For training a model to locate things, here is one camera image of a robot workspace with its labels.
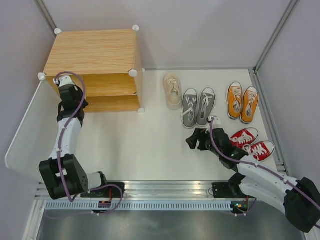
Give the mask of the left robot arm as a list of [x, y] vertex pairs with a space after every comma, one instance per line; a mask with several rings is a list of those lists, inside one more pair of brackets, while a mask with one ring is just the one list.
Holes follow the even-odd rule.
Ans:
[[92, 190], [99, 198], [109, 193], [109, 185], [101, 172], [86, 173], [75, 156], [78, 137], [85, 118], [84, 108], [89, 104], [83, 91], [74, 84], [58, 88], [58, 135], [48, 160], [39, 163], [43, 182], [53, 200], [70, 198]]

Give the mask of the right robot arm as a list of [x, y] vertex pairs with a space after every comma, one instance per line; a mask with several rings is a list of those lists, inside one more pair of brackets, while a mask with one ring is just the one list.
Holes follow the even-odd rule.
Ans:
[[263, 201], [304, 233], [319, 228], [320, 192], [312, 180], [296, 179], [269, 168], [236, 147], [222, 128], [196, 128], [185, 141], [192, 150], [214, 153], [224, 167], [235, 172], [234, 182], [228, 185], [231, 196], [246, 195]]

